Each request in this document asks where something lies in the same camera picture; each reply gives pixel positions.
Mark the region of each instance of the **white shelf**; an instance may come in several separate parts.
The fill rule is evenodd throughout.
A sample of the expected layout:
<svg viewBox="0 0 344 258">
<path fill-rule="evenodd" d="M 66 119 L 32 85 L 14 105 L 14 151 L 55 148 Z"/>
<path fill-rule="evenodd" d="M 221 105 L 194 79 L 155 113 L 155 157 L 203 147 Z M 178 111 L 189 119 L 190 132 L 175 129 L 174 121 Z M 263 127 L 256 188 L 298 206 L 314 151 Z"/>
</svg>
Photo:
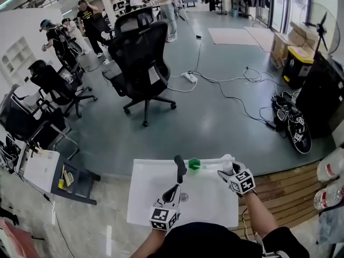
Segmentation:
<svg viewBox="0 0 344 258">
<path fill-rule="evenodd" d="M 2 55 L 0 70 L 10 83 L 21 85 L 30 76 L 28 67 L 35 61 L 25 37 L 21 37 Z"/>
</svg>

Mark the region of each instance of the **concrete floor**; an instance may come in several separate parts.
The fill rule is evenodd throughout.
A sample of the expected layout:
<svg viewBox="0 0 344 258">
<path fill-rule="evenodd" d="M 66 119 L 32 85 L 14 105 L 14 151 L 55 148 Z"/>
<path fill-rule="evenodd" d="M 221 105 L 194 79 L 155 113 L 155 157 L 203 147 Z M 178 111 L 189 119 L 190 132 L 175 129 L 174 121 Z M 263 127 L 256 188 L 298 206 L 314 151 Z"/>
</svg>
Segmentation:
<svg viewBox="0 0 344 258">
<path fill-rule="evenodd" d="M 245 67 L 249 66 L 268 71 L 280 81 L 280 74 L 269 62 L 269 53 L 262 48 L 215 45 L 207 30 L 209 27 L 243 28 L 252 26 L 252 21 L 214 12 L 190 12 L 189 17 L 196 34 L 204 37 L 197 69 L 203 75 L 217 80 L 231 79 L 242 76 Z M 171 75 L 196 68 L 200 45 L 186 22 L 178 20 L 177 23 L 178 40 L 167 43 L 164 51 Z M 99 62 L 94 53 L 81 58 L 84 67 L 97 67 Z M 210 159 L 229 153 L 259 175 L 314 162 L 335 148 L 332 137 L 328 137 L 313 140 L 307 155 L 297 153 L 288 139 L 247 117 L 241 103 L 224 98 L 218 85 L 202 78 L 192 92 L 166 90 L 161 94 L 176 101 L 176 110 L 171 110 L 166 103 L 152 101 L 149 126 L 144 128 L 141 124 L 144 103 L 131 107 L 131 115 L 126 115 L 122 107 L 130 99 L 119 97 L 112 85 L 107 85 L 101 73 L 106 69 L 118 72 L 115 63 L 101 65 L 83 79 L 84 85 L 93 87 L 98 101 L 82 102 L 81 119 L 74 115 L 74 110 L 69 117 L 74 128 L 71 137 L 81 148 L 74 161 L 97 173 L 131 175 L 133 159 L 172 160 L 177 154 L 185 159 Z M 170 78 L 169 86 L 182 90 L 192 87 L 182 77 Z M 254 117 L 259 117 L 259 108 L 271 105 L 270 99 L 275 92 L 270 81 L 253 84 L 236 80 L 227 82 L 223 89 L 225 94 L 241 98 Z M 271 111 L 263 110 L 262 113 L 272 120 Z"/>
</svg>

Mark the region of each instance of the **black office chair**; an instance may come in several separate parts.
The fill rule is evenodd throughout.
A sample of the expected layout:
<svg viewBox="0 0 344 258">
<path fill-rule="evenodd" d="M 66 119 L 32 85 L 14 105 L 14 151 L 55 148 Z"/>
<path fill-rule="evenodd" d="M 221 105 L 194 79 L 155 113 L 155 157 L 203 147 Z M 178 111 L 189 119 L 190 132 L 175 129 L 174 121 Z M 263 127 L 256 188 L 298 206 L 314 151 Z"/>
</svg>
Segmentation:
<svg viewBox="0 0 344 258">
<path fill-rule="evenodd" d="M 69 116 L 68 111 L 75 105 L 76 115 L 81 118 L 82 114 L 79 113 L 79 102 L 83 99 L 93 98 L 94 101 L 97 98 L 93 95 L 83 96 L 85 89 L 83 89 L 78 95 L 76 94 L 78 86 L 80 86 L 81 79 L 78 75 L 73 75 L 73 81 L 67 82 L 62 78 L 51 65 L 44 64 L 40 68 L 34 68 L 35 63 L 29 67 L 32 77 L 30 80 L 39 86 L 46 94 L 49 93 L 53 101 L 57 105 L 68 105 L 64 116 Z M 78 68 L 78 64 L 74 67 L 73 71 Z"/>
<path fill-rule="evenodd" d="M 177 107 L 174 101 L 159 96 L 167 88 L 170 77 L 170 70 L 163 60 L 168 25 L 165 21 L 150 23 L 151 13 L 152 10 L 149 13 L 143 8 L 117 19 L 115 24 L 117 38 L 112 41 L 108 51 L 122 73 L 108 77 L 106 75 L 108 73 L 103 72 L 104 77 L 112 83 L 119 96 L 132 99 L 123 107 L 125 113 L 130 113 L 129 107 L 145 101 L 145 120 L 142 123 L 144 127 L 148 126 L 148 108 L 151 99 L 170 103 L 172 109 Z"/>
<path fill-rule="evenodd" d="M 0 103 L 0 124 L 14 138 L 26 142 L 31 148 L 40 146 L 47 149 L 60 136 L 60 139 L 54 144 L 54 150 L 56 150 L 56 146 L 62 138 L 68 139 L 76 146 L 68 157 L 70 160 L 79 151 L 79 148 L 78 144 L 67 136 L 71 127 L 63 117 L 61 109 L 54 109 L 48 101 L 43 101 L 35 110 L 30 110 L 15 95 L 18 87 L 18 85 L 14 85 Z M 39 110 L 42 114 L 39 119 L 35 119 L 34 115 Z"/>
</svg>

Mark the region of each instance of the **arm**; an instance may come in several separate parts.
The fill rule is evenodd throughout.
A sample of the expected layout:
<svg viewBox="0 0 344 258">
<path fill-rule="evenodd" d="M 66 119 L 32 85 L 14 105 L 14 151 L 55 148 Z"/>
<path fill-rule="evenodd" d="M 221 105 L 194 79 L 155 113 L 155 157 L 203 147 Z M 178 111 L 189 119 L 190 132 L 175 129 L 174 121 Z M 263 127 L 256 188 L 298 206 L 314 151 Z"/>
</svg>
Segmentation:
<svg viewBox="0 0 344 258">
<path fill-rule="evenodd" d="M 166 231 L 152 230 L 143 244 L 135 251 L 131 258 L 146 258 L 154 254 L 163 244 Z"/>
<path fill-rule="evenodd" d="M 96 6 L 92 6 L 90 3 L 86 3 L 87 4 L 87 6 L 89 6 L 91 9 L 93 9 L 94 11 L 99 11 L 98 10 L 98 7 L 96 7 Z"/>
<path fill-rule="evenodd" d="M 251 222 L 252 230 L 257 232 L 261 238 L 264 238 L 271 231 L 278 228 L 275 217 L 259 200 L 258 196 L 252 191 L 243 195 Z"/>
<path fill-rule="evenodd" d="M 50 47 L 53 47 L 53 45 L 54 45 L 54 40 L 53 40 L 53 39 L 50 39 L 50 40 L 48 41 L 48 44 L 45 46 L 44 52 L 47 51 Z"/>
<path fill-rule="evenodd" d="M 84 28 L 82 27 L 81 18 L 78 17 L 78 18 L 77 18 L 77 21 L 78 21 L 78 23 L 79 23 L 80 32 L 81 32 L 82 35 L 84 35 L 84 34 L 85 34 L 85 31 L 84 31 Z"/>
</svg>

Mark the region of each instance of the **white rug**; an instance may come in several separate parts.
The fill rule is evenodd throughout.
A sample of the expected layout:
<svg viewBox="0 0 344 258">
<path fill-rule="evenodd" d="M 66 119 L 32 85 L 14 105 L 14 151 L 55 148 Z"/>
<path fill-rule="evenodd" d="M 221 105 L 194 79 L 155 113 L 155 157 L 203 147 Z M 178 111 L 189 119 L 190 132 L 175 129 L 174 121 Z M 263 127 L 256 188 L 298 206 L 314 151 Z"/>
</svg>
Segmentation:
<svg viewBox="0 0 344 258">
<path fill-rule="evenodd" d="M 237 44 L 259 46 L 256 40 L 243 28 L 208 28 L 215 44 Z"/>
<path fill-rule="evenodd" d="M 270 53 L 274 40 L 274 33 L 268 28 L 245 27 L 245 30 L 259 43 L 265 52 Z"/>
</svg>

